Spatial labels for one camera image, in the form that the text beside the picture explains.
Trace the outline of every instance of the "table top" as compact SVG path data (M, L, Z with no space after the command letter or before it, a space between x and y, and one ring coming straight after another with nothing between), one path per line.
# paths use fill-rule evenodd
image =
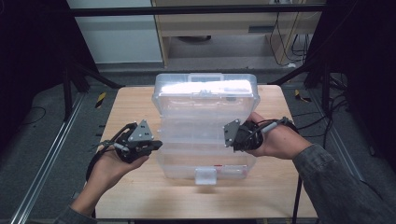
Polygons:
M121 88L109 115L102 140L110 139L127 123L142 119L154 135L160 114L151 102L154 87ZM256 112L266 119L291 119L282 90L259 85L261 102ZM166 178L150 155L140 168L127 174L96 206L98 218L179 219L292 217L298 173L292 161L257 158L245 179L218 180L215 186L197 186L191 179ZM317 214L305 191L298 217Z

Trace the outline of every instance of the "person's left hand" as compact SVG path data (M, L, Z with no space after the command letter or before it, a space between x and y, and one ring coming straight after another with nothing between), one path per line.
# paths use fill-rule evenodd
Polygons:
M124 175L139 168L148 159L149 157L145 156L127 163L120 160L115 150L105 152L93 166L85 188L72 203L71 208L90 216L99 199L108 189L113 188Z

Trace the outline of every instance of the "stacked plastic container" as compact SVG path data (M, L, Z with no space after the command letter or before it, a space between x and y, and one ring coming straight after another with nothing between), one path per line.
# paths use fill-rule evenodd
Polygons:
M223 126L243 123L260 102L250 74L159 74L152 102L161 114L163 146L157 153L165 176L214 185L245 178L255 158L224 145Z

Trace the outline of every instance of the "hand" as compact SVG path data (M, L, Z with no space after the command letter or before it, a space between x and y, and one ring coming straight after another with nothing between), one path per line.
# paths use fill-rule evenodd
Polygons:
M105 152L93 166L88 182L72 203L71 208L89 217L108 189L114 187L124 175L139 168L148 159L149 157L145 156L127 163L120 160L115 150Z
M262 116L253 112L247 120L253 122L261 122L264 120ZM292 160L301 151L311 146L312 144L302 138L291 128L285 125L278 125L270 132L264 135L264 142L262 145L254 150L249 150L247 153L255 157L271 156L285 160Z

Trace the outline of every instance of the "cabinet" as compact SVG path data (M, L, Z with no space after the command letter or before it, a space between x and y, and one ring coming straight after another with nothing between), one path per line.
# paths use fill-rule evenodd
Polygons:
M67 0L71 8L151 7L149 0ZM137 63L163 63L152 15L76 17L99 70L128 69Z
M154 7L268 5L272 2L271 0L151 0ZM295 4L323 2L325 0L298 0ZM165 65L167 65L167 52L172 36L247 34L272 35L271 44L276 60L283 63L286 61L285 51L290 48L294 36L313 34L320 14L320 12L282 12L157 15L155 20Z

